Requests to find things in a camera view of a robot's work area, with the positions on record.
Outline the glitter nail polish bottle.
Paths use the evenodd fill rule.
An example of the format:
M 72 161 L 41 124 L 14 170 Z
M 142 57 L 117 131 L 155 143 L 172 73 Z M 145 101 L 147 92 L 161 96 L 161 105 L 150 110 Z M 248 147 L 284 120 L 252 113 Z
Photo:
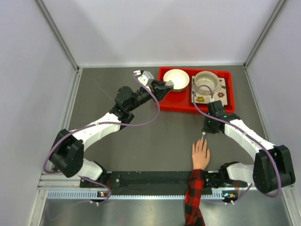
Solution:
M 173 82 L 171 80 L 165 82 L 165 86 L 174 86 Z

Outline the red plaid sleeve forearm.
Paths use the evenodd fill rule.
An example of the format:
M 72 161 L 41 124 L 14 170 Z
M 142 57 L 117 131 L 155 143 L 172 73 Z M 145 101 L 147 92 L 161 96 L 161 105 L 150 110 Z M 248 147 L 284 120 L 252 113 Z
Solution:
M 204 226 L 205 222 L 199 208 L 203 193 L 203 170 L 194 169 L 185 192 L 184 218 L 186 226 Z

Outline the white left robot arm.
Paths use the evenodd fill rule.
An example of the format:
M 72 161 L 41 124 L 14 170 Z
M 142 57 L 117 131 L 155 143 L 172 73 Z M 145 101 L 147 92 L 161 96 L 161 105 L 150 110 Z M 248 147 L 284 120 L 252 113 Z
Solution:
M 131 126 L 132 111 L 147 101 L 162 100 L 174 88 L 172 81 L 152 81 L 133 92 L 128 86 L 118 89 L 114 107 L 102 118 L 80 129 L 61 130 L 49 152 L 49 160 L 67 178 L 88 178 L 95 186 L 103 186 L 107 176 L 105 169 L 96 162 L 84 158 L 84 152 L 105 136 Z

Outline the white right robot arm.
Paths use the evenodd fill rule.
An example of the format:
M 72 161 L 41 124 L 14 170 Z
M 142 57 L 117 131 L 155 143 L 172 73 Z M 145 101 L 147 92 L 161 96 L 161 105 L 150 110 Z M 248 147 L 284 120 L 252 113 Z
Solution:
M 237 142 L 253 159 L 252 165 L 230 162 L 219 169 L 220 182 L 224 186 L 243 181 L 255 185 L 267 194 L 280 187 L 293 185 L 296 181 L 291 153 L 285 145 L 275 145 L 260 137 L 234 113 L 228 114 L 221 101 L 207 105 L 202 131 L 219 133 Z

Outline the person's left hand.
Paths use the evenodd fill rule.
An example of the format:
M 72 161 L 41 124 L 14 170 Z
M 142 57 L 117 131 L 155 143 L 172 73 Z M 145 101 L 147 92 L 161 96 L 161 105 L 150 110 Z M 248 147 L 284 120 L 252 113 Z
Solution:
M 194 170 L 204 170 L 210 161 L 210 150 L 207 140 L 202 137 L 192 144 L 192 165 Z

